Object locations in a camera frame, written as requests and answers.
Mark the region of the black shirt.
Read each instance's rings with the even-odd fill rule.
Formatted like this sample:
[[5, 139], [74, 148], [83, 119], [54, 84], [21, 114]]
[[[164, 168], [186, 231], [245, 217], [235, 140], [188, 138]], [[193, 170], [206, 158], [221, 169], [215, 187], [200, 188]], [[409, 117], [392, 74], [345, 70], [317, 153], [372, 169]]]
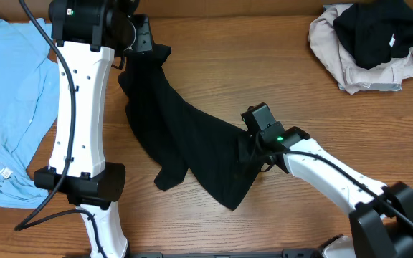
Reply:
[[234, 211], [259, 172], [243, 172], [237, 162], [237, 136], [250, 134], [186, 102], [166, 79], [163, 64], [171, 48], [162, 44], [148, 54], [127, 57], [118, 83], [128, 97], [131, 130], [161, 166], [154, 183], [167, 191], [191, 171], [221, 205]]

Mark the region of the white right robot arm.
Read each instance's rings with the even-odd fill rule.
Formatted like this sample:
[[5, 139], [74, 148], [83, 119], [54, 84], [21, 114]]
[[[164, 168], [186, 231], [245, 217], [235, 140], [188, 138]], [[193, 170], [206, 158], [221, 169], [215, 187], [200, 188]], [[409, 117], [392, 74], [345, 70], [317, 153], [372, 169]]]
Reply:
[[413, 190], [387, 186], [347, 166], [305, 131], [276, 121], [245, 119], [255, 142], [252, 159], [276, 165], [330, 199], [347, 216], [350, 236], [336, 236], [312, 257], [413, 257]]

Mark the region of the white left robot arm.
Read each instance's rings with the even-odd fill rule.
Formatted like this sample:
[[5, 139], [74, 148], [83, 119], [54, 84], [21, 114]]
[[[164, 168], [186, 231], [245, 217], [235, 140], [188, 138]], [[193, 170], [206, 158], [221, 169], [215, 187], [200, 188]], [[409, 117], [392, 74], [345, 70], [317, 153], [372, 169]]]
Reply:
[[57, 54], [60, 94], [55, 144], [34, 184], [63, 193], [81, 215], [92, 257], [129, 257], [118, 199], [125, 166], [103, 151], [105, 92], [114, 59], [153, 48], [148, 17], [137, 1], [55, 0], [49, 5], [51, 43]]

